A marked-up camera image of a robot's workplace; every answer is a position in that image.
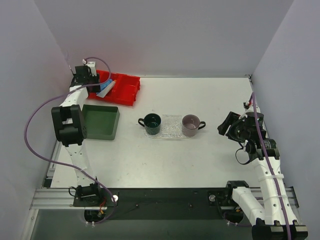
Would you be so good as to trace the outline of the blue toothpaste tube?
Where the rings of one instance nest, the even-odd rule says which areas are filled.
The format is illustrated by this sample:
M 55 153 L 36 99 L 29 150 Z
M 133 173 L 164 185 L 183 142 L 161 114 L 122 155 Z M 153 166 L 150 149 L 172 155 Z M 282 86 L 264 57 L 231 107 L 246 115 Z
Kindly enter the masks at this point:
M 103 91 L 113 80 L 108 79 L 100 85 L 100 91 Z

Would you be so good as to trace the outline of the white toothpaste tube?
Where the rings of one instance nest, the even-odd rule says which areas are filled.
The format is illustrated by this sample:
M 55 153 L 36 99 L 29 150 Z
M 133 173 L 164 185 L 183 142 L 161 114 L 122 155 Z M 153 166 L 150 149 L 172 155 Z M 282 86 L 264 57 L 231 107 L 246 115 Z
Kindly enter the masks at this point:
M 113 89 L 116 82 L 117 82 L 116 80 L 113 80 L 104 90 L 97 93 L 96 96 L 99 98 L 104 98 Z

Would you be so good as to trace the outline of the purple ceramic mug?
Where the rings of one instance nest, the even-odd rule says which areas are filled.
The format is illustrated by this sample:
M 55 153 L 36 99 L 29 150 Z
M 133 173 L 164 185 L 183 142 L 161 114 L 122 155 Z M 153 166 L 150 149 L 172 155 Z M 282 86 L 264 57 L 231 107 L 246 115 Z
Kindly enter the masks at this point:
M 205 121 L 200 121 L 200 119 L 193 114 L 185 115 L 182 118 L 182 133 L 186 137 L 193 137 L 197 134 L 198 130 L 206 127 Z

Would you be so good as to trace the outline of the clear textured holder box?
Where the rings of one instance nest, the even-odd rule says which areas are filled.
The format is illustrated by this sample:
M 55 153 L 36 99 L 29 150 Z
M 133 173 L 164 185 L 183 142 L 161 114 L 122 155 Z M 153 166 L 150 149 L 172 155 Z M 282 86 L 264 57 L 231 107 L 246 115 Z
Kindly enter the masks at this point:
M 161 118 L 160 133 L 163 134 L 183 134 L 182 133 L 182 116 L 164 114 Z

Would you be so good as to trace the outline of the dark green mug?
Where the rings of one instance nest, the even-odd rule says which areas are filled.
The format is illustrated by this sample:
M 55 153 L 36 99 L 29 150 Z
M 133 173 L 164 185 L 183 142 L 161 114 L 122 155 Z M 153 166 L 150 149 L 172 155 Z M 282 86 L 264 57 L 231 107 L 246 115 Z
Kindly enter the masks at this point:
M 144 127 L 149 135 L 156 135 L 161 129 L 161 117 L 156 113 L 149 113 L 144 118 L 138 119 L 138 124 Z

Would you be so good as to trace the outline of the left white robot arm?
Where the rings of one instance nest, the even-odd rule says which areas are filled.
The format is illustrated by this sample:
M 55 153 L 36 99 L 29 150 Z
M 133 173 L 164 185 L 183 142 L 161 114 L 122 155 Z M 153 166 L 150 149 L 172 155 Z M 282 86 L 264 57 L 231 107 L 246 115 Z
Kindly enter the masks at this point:
M 76 66 L 68 95 L 59 106 L 51 109 L 56 139 L 65 147 L 75 166 L 77 187 L 74 188 L 74 198 L 86 200 L 92 206 L 101 203 L 103 193 L 98 183 L 87 177 L 93 177 L 94 172 L 85 146 L 88 129 L 82 109 L 89 93 L 100 89 L 95 85 L 98 82 L 95 62 Z

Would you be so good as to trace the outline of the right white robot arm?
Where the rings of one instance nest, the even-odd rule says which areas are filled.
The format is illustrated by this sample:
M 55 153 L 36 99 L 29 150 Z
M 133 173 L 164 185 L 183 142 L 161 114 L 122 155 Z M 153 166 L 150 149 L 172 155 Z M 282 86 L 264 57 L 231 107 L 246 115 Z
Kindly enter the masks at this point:
M 264 115 L 230 112 L 218 126 L 218 133 L 241 145 L 253 166 L 263 203 L 259 203 L 245 181 L 229 181 L 228 198 L 248 218 L 254 240 L 305 240 L 307 227 L 299 223 L 291 208 L 281 171 L 280 153 L 275 140 L 266 136 Z

